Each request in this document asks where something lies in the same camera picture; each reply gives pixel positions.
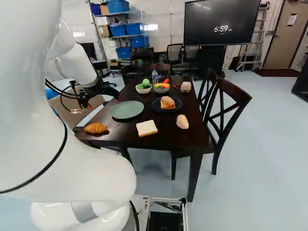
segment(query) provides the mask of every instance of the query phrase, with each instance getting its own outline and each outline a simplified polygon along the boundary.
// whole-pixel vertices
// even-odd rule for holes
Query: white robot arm
[[[66,76],[89,92],[101,90],[61,20],[61,0],[6,1],[1,9],[0,193],[44,202],[32,206],[41,230],[121,230],[136,189],[133,167],[68,133],[45,96],[45,63],[55,57]],[[96,218],[82,220],[90,207]]]

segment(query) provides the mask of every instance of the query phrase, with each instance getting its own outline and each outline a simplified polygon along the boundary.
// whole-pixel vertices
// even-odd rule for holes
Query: door
[[[293,26],[287,26],[291,14],[297,14]],[[276,33],[263,68],[289,68],[308,19],[308,4],[286,0]]]

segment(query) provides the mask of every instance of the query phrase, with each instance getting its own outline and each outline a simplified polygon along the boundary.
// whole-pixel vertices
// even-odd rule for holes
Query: computer monitor
[[[198,0],[185,3],[184,45],[251,42],[260,0]]]

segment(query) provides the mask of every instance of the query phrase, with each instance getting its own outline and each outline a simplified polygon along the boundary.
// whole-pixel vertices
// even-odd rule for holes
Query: ladder
[[[240,52],[239,52],[240,57],[239,57],[237,68],[235,69],[236,72],[239,70],[244,71],[245,64],[253,64],[252,70],[255,70],[256,68],[261,67],[262,48],[263,48],[264,33],[265,33],[264,23],[266,20],[266,15],[267,15],[269,6],[270,6],[269,1],[267,1],[265,4],[260,5],[258,12],[262,13],[262,18],[256,20],[256,23],[260,23],[260,27],[258,28],[258,30],[256,30],[256,27],[255,27],[255,31],[254,31],[254,34],[257,34],[258,40],[255,42],[241,45]],[[256,50],[255,52],[249,52],[249,49],[251,45],[253,44],[256,45]],[[247,56],[249,55],[254,55],[253,61],[247,61]]]

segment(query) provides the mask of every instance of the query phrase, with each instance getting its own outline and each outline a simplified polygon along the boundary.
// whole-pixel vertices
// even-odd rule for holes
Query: water bottle
[[[153,82],[153,85],[158,83],[158,73],[156,69],[154,69],[152,72],[152,82]]]

